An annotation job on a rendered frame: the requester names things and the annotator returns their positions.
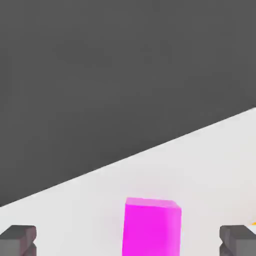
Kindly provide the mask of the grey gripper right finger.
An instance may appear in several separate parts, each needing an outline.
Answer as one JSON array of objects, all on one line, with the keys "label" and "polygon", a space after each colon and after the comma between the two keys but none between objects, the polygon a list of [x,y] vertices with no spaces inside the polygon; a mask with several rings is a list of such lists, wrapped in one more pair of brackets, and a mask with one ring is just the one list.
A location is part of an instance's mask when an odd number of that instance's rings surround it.
[{"label": "grey gripper right finger", "polygon": [[256,224],[222,225],[219,256],[256,256]]}]

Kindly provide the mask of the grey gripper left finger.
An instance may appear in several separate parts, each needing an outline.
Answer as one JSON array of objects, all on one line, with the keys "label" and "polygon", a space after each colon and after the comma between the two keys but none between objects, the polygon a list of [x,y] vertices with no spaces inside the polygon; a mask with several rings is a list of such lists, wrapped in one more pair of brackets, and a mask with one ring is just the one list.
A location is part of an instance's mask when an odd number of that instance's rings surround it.
[{"label": "grey gripper left finger", "polygon": [[0,256],[37,256],[34,225],[11,225],[0,234]]}]

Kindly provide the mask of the small magenta cube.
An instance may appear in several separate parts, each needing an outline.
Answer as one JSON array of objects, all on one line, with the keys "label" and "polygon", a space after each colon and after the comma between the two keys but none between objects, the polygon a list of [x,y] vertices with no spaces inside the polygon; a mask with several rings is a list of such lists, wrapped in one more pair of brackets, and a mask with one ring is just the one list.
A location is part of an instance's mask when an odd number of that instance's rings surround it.
[{"label": "small magenta cube", "polygon": [[175,201],[128,197],[122,256],[180,256],[181,224]]}]

